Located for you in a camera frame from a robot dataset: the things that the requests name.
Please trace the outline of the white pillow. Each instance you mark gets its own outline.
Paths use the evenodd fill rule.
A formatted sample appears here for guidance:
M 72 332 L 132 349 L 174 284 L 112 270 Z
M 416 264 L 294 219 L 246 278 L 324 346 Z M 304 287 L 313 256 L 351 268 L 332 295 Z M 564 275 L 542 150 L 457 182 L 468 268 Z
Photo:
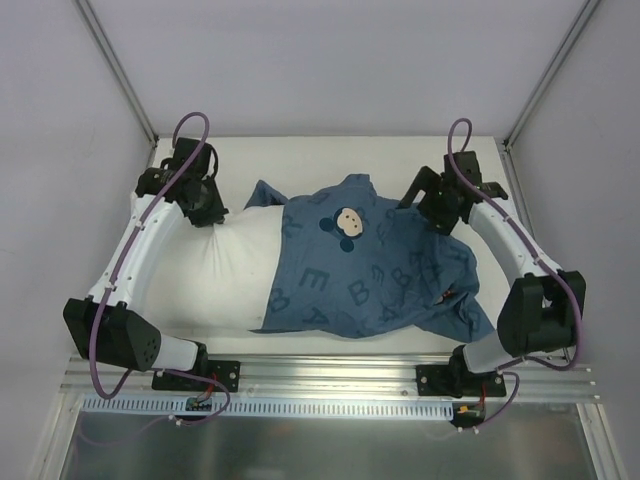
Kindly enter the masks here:
M 158 327 L 262 327 L 282 244 L 282 206 L 249 207 L 223 223 L 179 223 L 148 288 L 144 316 Z

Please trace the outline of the blue patterned pillowcase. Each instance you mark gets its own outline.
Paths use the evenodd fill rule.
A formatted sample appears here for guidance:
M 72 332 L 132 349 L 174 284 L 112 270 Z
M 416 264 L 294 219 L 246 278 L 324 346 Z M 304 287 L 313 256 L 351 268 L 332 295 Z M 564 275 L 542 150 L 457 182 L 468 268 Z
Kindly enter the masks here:
M 471 249 L 379 196 L 368 175 L 291 198 L 258 181 L 247 204 L 283 209 L 260 332 L 360 339 L 415 326 L 463 343 L 493 332 Z

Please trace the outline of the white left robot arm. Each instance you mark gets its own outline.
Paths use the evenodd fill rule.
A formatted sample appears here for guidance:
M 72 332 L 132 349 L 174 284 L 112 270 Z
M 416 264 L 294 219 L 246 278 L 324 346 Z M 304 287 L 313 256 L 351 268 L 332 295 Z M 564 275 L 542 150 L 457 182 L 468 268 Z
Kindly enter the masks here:
M 143 316 L 160 256 L 183 221 L 220 223 L 224 207 L 212 175 L 146 170 L 131 195 L 129 221 L 104 273 L 83 299 L 71 298 L 63 318 L 92 376 L 100 364 L 127 371 L 174 370 L 188 390 L 208 381 L 199 345 L 168 336 Z

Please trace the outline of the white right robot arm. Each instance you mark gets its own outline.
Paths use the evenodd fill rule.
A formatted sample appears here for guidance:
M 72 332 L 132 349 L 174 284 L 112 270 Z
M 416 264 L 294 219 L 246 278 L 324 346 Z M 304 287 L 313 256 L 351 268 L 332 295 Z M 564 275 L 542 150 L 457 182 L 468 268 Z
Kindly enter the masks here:
M 469 225 L 489 247 L 510 291 L 493 333 L 454 349 L 447 363 L 420 366 L 417 384 L 424 396 L 502 396 L 509 367 L 533 361 L 556 371 L 574 367 L 543 359 L 543 354 L 571 348 L 582 340 L 586 281 L 565 271 L 526 232 L 509 196 L 497 182 L 483 182 L 478 169 L 438 174 L 422 167 L 399 205 L 415 204 L 439 233 L 458 222 Z

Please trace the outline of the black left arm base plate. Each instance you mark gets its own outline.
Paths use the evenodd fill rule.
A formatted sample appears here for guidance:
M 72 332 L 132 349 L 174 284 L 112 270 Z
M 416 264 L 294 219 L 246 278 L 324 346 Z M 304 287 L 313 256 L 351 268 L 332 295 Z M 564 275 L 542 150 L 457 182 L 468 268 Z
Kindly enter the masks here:
M 155 372 L 151 388 L 164 392 L 205 392 L 210 387 L 221 391 L 224 386 L 230 393 L 236 393 L 241 378 L 239 361 L 206 360 L 200 367 L 187 372 L 164 370 Z

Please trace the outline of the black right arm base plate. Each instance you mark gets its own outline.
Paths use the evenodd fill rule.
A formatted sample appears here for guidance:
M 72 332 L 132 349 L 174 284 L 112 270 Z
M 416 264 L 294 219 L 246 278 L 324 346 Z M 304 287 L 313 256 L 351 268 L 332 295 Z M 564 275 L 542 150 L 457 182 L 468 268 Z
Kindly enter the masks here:
M 418 395 L 423 397 L 502 398 L 507 394 L 503 377 L 495 372 L 475 374 L 465 367 L 431 364 L 416 365 L 415 375 Z

